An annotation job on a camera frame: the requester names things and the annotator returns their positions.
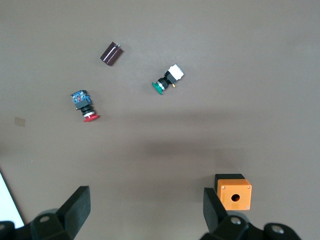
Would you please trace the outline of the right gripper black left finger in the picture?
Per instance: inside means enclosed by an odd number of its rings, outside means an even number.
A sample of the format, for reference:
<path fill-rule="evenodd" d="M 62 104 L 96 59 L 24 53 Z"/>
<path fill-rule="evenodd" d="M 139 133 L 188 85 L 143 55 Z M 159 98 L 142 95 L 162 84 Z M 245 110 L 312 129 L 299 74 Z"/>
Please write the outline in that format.
<path fill-rule="evenodd" d="M 56 212 L 40 214 L 31 222 L 32 239 L 73 240 L 90 211 L 90 187 L 80 186 Z"/>

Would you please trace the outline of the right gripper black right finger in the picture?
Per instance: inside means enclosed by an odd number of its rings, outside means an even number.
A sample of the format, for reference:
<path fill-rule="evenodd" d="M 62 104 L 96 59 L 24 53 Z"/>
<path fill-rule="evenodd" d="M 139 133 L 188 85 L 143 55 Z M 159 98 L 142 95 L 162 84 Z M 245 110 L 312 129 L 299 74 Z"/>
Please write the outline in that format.
<path fill-rule="evenodd" d="M 203 190 L 203 216 L 208 228 L 202 240 L 245 240 L 249 224 L 238 214 L 229 214 L 213 188 Z"/>

